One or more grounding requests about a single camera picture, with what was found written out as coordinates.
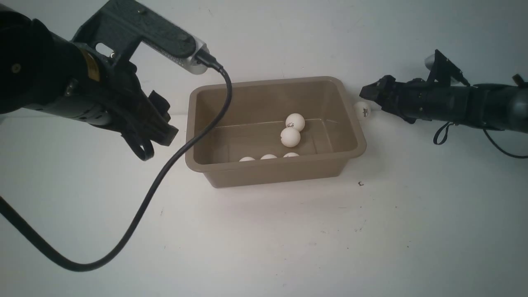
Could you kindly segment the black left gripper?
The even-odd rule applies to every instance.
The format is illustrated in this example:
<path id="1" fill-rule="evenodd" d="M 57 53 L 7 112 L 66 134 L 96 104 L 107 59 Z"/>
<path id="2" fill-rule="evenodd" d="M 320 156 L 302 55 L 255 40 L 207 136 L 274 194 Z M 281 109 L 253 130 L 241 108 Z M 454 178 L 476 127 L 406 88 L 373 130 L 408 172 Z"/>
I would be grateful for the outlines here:
<path id="1" fill-rule="evenodd" d="M 111 67 L 111 57 L 75 43 L 87 70 L 71 77 L 70 118 L 120 133 L 130 147 L 147 149 L 153 143 L 170 146 L 179 130 L 170 125 L 170 104 L 160 94 L 143 92 L 137 67 L 128 62 Z"/>

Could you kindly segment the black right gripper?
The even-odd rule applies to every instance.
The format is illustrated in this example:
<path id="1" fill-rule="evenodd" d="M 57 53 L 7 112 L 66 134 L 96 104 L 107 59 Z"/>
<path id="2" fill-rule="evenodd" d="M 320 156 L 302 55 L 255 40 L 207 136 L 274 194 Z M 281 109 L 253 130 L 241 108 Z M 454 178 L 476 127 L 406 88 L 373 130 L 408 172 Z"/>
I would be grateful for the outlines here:
<path id="1" fill-rule="evenodd" d="M 382 110 L 409 123 L 416 120 L 460 122 L 464 120 L 469 101 L 469 87 L 444 87 L 437 83 L 396 82 L 391 75 L 363 86 L 360 98 L 382 104 Z"/>

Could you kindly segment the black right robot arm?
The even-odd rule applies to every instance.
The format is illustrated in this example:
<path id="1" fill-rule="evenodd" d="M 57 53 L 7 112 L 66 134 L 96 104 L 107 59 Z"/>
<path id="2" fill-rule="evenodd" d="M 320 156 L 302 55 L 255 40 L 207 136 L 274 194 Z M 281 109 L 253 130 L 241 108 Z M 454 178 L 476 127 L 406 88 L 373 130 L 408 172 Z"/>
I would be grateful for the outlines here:
<path id="1" fill-rule="evenodd" d="M 482 83 L 443 86 L 422 79 L 396 82 L 386 75 L 364 86 L 360 98 L 413 124 L 443 121 L 477 129 L 527 132 L 527 88 Z"/>

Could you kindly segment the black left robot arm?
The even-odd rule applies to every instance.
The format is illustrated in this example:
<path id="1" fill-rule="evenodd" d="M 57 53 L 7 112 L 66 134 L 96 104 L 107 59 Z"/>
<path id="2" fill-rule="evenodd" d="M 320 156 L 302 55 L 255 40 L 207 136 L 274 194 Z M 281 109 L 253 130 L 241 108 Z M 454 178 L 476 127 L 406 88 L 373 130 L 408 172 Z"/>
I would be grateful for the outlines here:
<path id="1" fill-rule="evenodd" d="M 172 143 L 169 103 L 143 92 L 137 67 L 85 42 L 57 36 L 37 19 L 1 6 L 1 113 L 29 109 L 128 136 Z"/>

